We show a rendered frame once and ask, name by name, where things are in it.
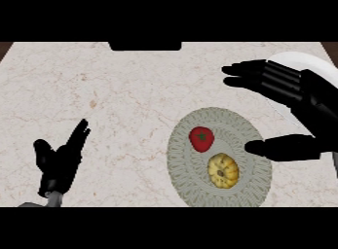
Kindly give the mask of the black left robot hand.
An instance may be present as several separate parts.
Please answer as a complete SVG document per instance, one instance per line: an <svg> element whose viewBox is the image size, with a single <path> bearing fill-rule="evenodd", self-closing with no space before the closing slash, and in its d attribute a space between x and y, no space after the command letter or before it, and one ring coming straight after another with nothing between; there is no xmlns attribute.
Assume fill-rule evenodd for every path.
<svg viewBox="0 0 338 249"><path fill-rule="evenodd" d="M83 161L83 148L90 129L87 121L82 119L67 143L54 150L43 139L33 142L36 165L42 171L37 194L46 197L48 193L64 194L73 186L79 166Z"/></svg>

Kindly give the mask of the round grey woven placemat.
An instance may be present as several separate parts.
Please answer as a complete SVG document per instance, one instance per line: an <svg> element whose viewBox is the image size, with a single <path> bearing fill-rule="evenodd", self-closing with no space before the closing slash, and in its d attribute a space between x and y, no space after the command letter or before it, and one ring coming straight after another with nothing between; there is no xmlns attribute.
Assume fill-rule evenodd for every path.
<svg viewBox="0 0 338 249"><path fill-rule="evenodd" d="M263 204L272 164L245 151L245 144L260 138L250 121L223 108L201 108L179 121L169 140L167 168L189 206Z"/></svg>

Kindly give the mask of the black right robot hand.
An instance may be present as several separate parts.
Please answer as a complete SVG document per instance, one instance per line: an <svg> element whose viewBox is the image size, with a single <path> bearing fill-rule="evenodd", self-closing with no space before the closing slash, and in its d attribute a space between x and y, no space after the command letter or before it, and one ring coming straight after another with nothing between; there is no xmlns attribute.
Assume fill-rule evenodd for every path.
<svg viewBox="0 0 338 249"><path fill-rule="evenodd" d="M285 105L310 132L250 141L245 151L273 161L318 160L322 153L338 153L338 88L309 69L266 59L223 66L222 72L223 83Z"/></svg>

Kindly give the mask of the black appliance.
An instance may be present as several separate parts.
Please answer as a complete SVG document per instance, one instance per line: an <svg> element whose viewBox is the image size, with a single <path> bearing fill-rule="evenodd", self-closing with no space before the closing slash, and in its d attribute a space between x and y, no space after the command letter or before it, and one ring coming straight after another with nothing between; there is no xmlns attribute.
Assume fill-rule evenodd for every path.
<svg viewBox="0 0 338 249"><path fill-rule="evenodd" d="M113 51L179 51L180 42L110 42Z"/></svg>

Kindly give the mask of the yellow squash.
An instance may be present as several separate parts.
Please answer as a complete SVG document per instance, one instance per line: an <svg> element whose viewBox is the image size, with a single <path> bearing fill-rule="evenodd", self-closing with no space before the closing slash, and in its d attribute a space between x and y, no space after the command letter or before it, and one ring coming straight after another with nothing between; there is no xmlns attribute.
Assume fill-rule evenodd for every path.
<svg viewBox="0 0 338 249"><path fill-rule="evenodd" d="M208 159L207 173L219 189L231 189L238 184L239 166L225 153L219 153Z"/></svg>

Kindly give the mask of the white plate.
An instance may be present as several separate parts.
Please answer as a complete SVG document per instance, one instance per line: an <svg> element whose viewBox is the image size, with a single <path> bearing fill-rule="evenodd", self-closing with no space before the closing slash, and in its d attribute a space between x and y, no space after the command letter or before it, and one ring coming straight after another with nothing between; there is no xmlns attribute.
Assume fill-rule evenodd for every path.
<svg viewBox="0 0 338 249"><path fill-rule="evenodd" d="M315 55L300 52L284 52L275 54L269 60L297 70L309 69L338 88L338 68Z"/></svg>

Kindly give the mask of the red tomato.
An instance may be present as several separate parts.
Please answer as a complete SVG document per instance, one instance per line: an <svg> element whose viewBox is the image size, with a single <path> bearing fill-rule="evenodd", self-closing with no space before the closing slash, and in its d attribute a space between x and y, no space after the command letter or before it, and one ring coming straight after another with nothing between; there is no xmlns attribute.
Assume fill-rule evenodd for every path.
<svg viewBox="0 0 338 249"><path fill-rule="evenodd" d="M200 153L204 153L210 149L214 142L213 131L204 126L197 126L189 133L189 140L194 149Z"/></svg>

